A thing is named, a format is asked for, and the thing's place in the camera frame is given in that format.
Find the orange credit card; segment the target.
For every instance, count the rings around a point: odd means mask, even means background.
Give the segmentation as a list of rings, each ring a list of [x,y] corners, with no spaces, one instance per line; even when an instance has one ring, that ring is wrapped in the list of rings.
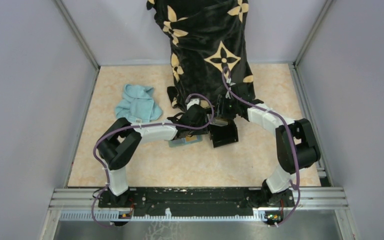
[[[199,137],[197,135],[194,135],[194,136],[186,136],[185,137],[185,142],[186,143],[194,143],[194,142],[197,142],[199,141]]]

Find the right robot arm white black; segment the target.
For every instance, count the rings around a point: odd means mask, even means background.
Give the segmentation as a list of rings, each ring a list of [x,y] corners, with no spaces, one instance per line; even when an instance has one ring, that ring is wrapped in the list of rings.
[[[259,99],[247,100],[238,93],[219,95],[216,116],[232,120],[240,116],[272,133],[276,142],[278,165],[263,181],[261,199],[275,206],[289,187],[299,188],[300,170],[320,160],[321,151],[310,121],[282,116]]]

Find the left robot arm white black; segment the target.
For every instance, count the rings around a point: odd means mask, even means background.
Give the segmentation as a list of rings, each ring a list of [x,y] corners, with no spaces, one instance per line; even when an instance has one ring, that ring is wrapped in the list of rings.
[[[198,135],[208,128],[214,116],[213,106],[203,108],[194,104],[179,119],[173,116],[146,124],[134,124],[126,118],[116,120],[93,147],[93,156],[105,171],[105,187],[111,192],[111,202],[118,207],[129,203],[126,166],[140,144]]]

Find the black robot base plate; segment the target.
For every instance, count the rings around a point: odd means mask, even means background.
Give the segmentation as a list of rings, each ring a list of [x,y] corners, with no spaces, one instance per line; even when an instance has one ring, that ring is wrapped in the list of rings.
[[[133,216],[162,216],[166,209],[175,217],[250,216],[257,208],[281,213],[294,205],[291,190],[266,201],[259,187],[130,187],[120,196],[105,190],[98,197],[100,208],[127,208]]]

